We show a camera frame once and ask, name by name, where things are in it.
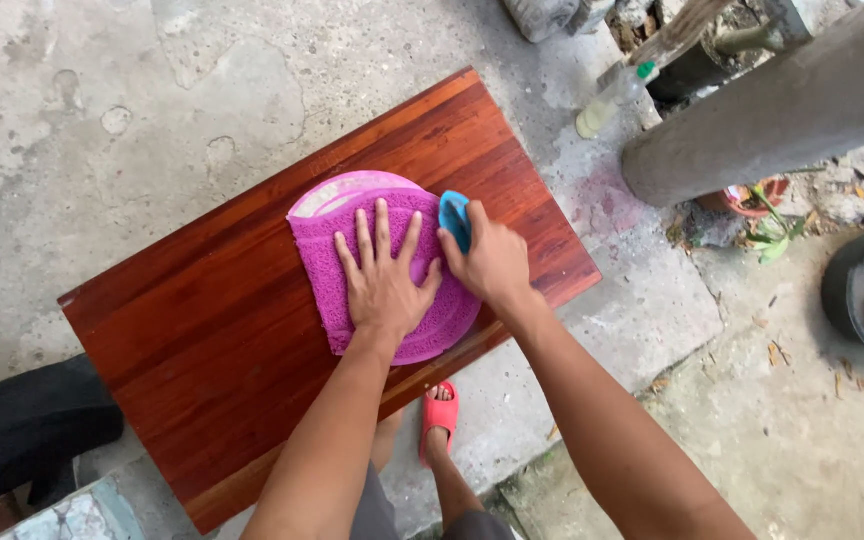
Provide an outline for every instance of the left hand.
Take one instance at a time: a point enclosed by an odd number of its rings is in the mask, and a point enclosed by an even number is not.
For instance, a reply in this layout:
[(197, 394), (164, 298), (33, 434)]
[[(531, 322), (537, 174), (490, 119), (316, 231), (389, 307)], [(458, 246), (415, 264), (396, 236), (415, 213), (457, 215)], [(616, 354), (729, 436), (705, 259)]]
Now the left hand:
[(335, 233), (335, 249), (345, 270), (348, 283), (348, 310), (356, 330), (367, 327), (391, 332), (399, 341), (414, 331), (435, 301), (442, 284), (442, 260), (429, 265), (428, 276), (416, 287), (409, 276), (409, 265), (419, 246), (423, 215), (416, 212), (405, 233), (405, 242), (392, 258), (389, 234), (389, 205), (385, 199), (375, 201), (375, 249), (369, 232), (366, 212), (355, 212), (355, 234), (359, 242), (362, 268), (355, 263), (346, 237)]

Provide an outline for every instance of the red slipper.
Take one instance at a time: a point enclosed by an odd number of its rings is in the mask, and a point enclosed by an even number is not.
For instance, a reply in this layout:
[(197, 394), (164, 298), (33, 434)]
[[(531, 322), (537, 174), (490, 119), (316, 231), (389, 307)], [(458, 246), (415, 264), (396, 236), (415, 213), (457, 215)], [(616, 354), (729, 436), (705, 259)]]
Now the red slipper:
[(455, 425), (459, 421), (459, 394), (455, 392), (455, 386), (448, 380), (438, 386), (448, 390), (452, 394), (452, 399), (448, 401), (432, 399), (429, 397), (428, 391), (422, 395), (422, 440), (418, 442), (418, 461), (426, 469), (429, 468), (428, 463), (426, 463), (426, 434), (435, 427), (448, 430), (448, 447), (446, 448), (452, 454), (452, 436), (455, 435)]

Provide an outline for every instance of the pink mat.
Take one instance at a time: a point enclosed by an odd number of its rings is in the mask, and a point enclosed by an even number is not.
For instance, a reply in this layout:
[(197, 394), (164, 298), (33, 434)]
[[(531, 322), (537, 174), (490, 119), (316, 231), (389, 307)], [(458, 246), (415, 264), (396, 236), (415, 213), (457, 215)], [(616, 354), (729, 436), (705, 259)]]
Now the pink mat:
[[(364, 209), (368, 228), (376, 227), (376, 199), (389, 203), (391, 253), (397, 257), (409, 220), (415, 211), (422, 213), (418, 249), (410, 265), (412, 281), (417, 285), (426, 279), (429, 264), (445, 256), (436, 237), (439, 226), (439, 197), (400, 176), (378, 171), (357, 171), (331, 178), (305, 196), (289, 210), (295, 245), (305, 265), (318, 313), (328, 334), (332, 353), (342, 355), (352, 340), (354, 326), (349, 315), (346, 275), (335, 251), (333, 235), (341, 231), (348, 248), (360, 261), (355, 242), (355, 211)], [(462, 286), (442, 266), (442, 284), (435, 303), (418, 327), (399, 346), (392, 365), (424, 362), (438, 357), (462, 338), (472, 327), (482, 302)]]

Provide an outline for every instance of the forearm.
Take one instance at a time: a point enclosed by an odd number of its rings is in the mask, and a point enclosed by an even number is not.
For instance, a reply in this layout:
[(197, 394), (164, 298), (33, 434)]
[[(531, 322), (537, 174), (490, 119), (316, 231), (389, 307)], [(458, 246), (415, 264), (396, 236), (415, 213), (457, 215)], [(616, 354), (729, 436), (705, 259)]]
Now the forearm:
[(541, 294), (530, 291), (497, 312), (532, 365), (582, 480), (622, 534), (707, 537), (720, 525), (732, 537), (748, 534), (702, 472), (559, 323)]
[(355, 333), (285, 443), (243, 538), (349, 535), (398, 346), (378, 329)]

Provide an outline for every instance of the wooden table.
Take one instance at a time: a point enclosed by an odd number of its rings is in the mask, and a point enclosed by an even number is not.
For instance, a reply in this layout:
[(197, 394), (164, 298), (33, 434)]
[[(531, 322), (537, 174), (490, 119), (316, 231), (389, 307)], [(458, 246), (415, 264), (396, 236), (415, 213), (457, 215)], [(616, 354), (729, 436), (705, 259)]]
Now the wooden table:
[[(285, 215), (361, 169), (481, 199), (528, 240), (532, 284), (553, 307), (602, 278), (467, 67), (69, 292), (65, 316), (202, 533), (256, 502), (339, 361)], [(451, 350), (391, 370), (380, 419), (507, 338), (483, 307)]]

